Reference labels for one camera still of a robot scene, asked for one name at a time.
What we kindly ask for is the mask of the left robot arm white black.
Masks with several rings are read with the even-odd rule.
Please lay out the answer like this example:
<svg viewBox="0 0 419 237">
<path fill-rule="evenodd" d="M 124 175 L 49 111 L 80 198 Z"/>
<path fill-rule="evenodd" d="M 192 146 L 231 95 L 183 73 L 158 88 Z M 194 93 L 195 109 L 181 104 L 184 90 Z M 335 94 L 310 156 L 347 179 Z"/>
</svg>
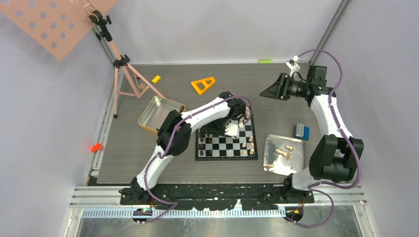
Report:
<svg viewBox="0 0 419 237">
<path fill-rule="evenodd" d="M 133 199 L 139 204 L 147 204 L 151 200 L 151 189 L 155 187 L 162 171 L 175 156 L 187 149 L 190 137 L 196 130 L 202 128 L 206 134 L 237 137 L 239 125 L 236 122 L 246 114 L 248 104 L 249 98 L 225 91 L 194 110 L 169 112 L 158 130 L 152 156 L 130 183 Z"/>
</svg>

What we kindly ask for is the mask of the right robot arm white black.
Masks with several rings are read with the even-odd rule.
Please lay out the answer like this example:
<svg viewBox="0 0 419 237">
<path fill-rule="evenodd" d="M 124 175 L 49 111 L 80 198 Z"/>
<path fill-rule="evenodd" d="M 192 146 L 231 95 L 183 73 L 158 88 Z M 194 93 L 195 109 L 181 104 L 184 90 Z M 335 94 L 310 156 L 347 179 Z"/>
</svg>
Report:
<svg viewBox="0 0 419 237">
<path fill-rule="evenodd" d="M 346 128 L 337 108 L 336 88 L 327 86 L 327 67 L 309 66 L 306 79 L 299 81 L 299 56 L 286 62 L 289 73 L 280 73 L 277 80 L 260 93 L 261 97 L 287 101 L 292 96 L 303 98 L 317 119 L 322 138 L 312 153 L 309 166 L 290 174 L 284 180 L 282 196 L 287 202 L 306 197 L 321 184 L 345 189 L 342 182 L 360 181 L 360 157 L 364 149 L 361 139 L 356 139 Z"/>
</svg>

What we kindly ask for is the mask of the pink perforated board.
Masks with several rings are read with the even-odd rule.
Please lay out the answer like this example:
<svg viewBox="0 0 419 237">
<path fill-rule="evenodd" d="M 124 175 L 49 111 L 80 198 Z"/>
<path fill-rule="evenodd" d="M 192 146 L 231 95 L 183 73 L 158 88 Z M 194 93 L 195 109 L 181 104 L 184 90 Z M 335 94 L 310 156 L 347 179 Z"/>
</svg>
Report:
<svg viewBox="0 0 419 237">
<path fill-rule="evenodd" d="M 105 15 L 117 0 L 2 0 L 0 11 L 58 61 L 89 33 L 94 11 Z"/>
</svg>

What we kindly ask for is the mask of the green tape piece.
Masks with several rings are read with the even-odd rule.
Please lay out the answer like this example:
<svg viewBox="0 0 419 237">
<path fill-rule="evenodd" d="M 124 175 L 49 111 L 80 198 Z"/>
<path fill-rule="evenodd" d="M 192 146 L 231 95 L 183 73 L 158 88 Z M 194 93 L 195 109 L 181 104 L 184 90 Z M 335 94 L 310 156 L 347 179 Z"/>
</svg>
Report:
<svg viewBox="0 0 419 237">
<path fill-rule="evenodd" d="M 259 60 L 258 63 L 259 64 L 271 64 L 272 61 L 271 60 Z"/>
</svg>

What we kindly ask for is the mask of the blue toy brick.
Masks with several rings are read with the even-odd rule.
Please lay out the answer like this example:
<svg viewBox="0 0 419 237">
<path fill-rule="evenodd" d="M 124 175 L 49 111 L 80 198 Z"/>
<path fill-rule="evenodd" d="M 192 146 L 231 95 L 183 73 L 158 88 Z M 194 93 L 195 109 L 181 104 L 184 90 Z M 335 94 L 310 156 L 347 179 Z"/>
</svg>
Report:
<svg viewBox="0 0 419 237">
<path fill-rule="evenodd" d="M 294 126 L 293 137 L 296 139 L 308 141 L 310 137 L 310 128 L 305 126 L 303 123 L 297 123 Z"/>
</svg>

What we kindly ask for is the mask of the black white chessboard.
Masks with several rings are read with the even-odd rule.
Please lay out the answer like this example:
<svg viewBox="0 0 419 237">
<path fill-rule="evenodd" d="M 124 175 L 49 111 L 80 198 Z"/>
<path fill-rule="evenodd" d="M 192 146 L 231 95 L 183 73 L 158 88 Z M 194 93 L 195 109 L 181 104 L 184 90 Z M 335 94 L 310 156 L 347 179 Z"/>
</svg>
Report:
<svg viewBox="0 0 419 237">
<path fill-rule="evenodd" d="M 204 129 L 196 131 L 196 161 L 211 160 L 257 160 L 257 144 L 253 116 L 243 124 L 246 118 L 233 120 L 239 126 L 238 137 L 210 134 Z"/>
</svg>

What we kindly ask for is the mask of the silver tin lid tray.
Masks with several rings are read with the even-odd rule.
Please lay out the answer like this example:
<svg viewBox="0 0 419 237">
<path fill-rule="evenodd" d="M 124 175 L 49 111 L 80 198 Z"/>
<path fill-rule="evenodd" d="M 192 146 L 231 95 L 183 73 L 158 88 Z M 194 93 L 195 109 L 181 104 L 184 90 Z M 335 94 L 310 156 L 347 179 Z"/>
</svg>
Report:
<svg viewBox="0 0 419 237">
<path fill-rule="evenodd" d="M 265 139 L 263 164 L 274 164 L 264 171 L 288 176 L 305 168 L 305 144 L 302 140 L 269 134 Z"/>
</svg>

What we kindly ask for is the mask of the light pawn beside tray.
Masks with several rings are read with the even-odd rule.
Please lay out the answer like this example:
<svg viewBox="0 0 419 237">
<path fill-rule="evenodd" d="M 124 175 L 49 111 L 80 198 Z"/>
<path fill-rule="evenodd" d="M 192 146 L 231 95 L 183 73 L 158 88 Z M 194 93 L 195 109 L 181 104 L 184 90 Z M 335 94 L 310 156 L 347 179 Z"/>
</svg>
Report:
<svg viewBox="0 0 419 237">
<path fill-rule="evenodd" d="M 264 168 L 264 169 L 271 169 L 271 168 L 273 168 L 273 167 L 275 167 L 275 165 L 274 165 L 274 164 L 267 164 L 267 163 L 264 163 L 264 164 L 263 164 L 263 168 Z"/>
</svg>

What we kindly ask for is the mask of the gold-rimmed metal tin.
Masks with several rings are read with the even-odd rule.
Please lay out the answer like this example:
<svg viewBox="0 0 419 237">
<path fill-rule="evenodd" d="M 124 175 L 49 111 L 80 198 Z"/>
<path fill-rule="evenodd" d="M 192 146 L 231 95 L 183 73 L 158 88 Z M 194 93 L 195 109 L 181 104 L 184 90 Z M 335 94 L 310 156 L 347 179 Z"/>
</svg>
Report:
<svg viewBox="0 0 419 237">
<path fill-rule="evenodd" d="M 145 131 L 152 134 L 158 133 L 159 128 L 163 124 L 169 112 L 176 110 L 179 113 L 186 111 L 184 104 L 163 98 L 160 96 L 154 96 L 140 118 L 138 119 L 138 125 Z"/>
</svg>

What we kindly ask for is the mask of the yellow block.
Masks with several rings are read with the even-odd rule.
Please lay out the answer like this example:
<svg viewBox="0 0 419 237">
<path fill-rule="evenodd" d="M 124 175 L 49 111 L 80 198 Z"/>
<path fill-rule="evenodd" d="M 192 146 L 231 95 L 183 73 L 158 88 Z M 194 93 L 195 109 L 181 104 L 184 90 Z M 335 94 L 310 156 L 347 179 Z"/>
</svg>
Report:
<svg viewBox="0 0 419 237">
<path fill-rule="evenodd" d="M 152 83 L 158 83 L 160 79 L 161 79 L 161 76 L 156 75 L 156 76 L 152 79 Z"/>
</svg>

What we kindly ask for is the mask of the pink tripod stand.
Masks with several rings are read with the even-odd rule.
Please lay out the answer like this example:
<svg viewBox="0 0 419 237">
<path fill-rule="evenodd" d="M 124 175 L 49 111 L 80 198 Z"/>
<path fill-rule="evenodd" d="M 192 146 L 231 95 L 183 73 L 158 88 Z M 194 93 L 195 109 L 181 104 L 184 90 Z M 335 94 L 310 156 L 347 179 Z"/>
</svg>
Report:
<svg viewBox="0 0 419 237">
<path fill-rule="evenodd" d="M 96 37 L 102 41 L 106 41 L 107 45 L 110 47 L 112 54 L 115 57 L 113 62 L 114 66 L 114 102 L 113 102 L 113 117 L 116 119 L 118 117 L 118 98 L 120 95 L 132 96 L 137 99 L 140 99 L 148 89 L 153 90 L 158 96 L 165 98 L 161 92 L 159 92 L 138 70 L 136 70 L 130 64 L 130 58 L 124 54 L 120 54 L 116 44 L 113 41 L 113 37 L 109 32 L 107 26 L 111 24 L 110 17 L 108 15 L 104 16 L 99 10 L 94 10 L 90 15 L 89 19 L 94 23 L 100 31 L 96 33 Z M 132 93 L 123 92 L 119 89 L 120 83 L 120 72 L 126 77 L 129 85 L 131 86 Z M 139 89 L 139 85 L 143 83 L 146 84 L 144 90 Z"/>
</svg>

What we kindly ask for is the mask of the orange plastic triangle frame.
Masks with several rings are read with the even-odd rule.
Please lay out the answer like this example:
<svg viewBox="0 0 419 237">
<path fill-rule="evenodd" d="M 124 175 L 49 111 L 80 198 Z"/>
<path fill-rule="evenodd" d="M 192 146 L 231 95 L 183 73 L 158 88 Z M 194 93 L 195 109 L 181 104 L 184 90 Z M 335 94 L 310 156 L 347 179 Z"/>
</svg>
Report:
<svg viewBox="0 0 419 237">
<path fill-rule="evenodd" d="M 208 77 L 192 81 L 191 86 L 196 91 L 196 93 L 201 96 L 207 92 L 207 90 L 210 89 L 215 84 L 215 82 L 216 80 L 214 77 Z"/>
</svg>

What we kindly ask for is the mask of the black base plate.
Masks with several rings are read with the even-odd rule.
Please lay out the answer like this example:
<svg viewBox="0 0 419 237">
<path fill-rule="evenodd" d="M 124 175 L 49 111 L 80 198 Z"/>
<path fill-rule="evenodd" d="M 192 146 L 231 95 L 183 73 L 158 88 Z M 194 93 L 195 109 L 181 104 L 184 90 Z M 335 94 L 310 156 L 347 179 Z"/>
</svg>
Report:
<svg viewBox="0 0 419 237">
<path fill-rule="evenodd" d="M 122 205 L 147 205 L 157 210 L 272 210 L 277 204 L 314 203 L 312 193 L 292 196 L 282 184 L 157 184 L 150 192 L 137 185 L 119 190 Z"/>
</svg>

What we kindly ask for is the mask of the red clip on rail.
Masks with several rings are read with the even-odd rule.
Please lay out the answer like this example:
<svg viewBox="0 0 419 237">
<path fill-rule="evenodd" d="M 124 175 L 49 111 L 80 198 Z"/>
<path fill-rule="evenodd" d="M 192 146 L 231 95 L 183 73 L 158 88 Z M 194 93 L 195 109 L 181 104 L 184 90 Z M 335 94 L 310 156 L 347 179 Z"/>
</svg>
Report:
<svg viewBox="0 0 419 237">
<path fill-rule="evenodd" d="M 97 144 L 93 145 L 90 150 L 91 150 L 91 152 L 95 153 L 95 152 L 99 151 L 101 148 L 102 148 L 102 144 L 97 143 Z"/>
</svg>

